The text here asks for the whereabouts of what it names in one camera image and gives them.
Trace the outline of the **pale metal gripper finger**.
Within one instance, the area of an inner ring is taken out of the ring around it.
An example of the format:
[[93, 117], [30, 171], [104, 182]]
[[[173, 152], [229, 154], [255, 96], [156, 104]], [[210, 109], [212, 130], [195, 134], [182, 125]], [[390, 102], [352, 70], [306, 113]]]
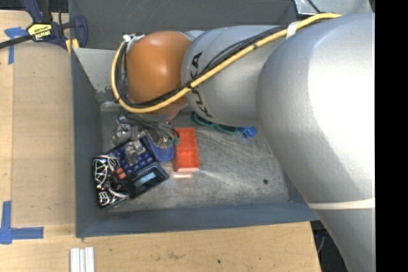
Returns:
[[131, 126], [129, 124], [118, 123], [112, 136], [112, 141], [126, 141], [131, 138]]
[[127, 163], [137, 163], [137, 158], [146, 152], [141, 141], [129, 141], [124, 145], [124, 153]]

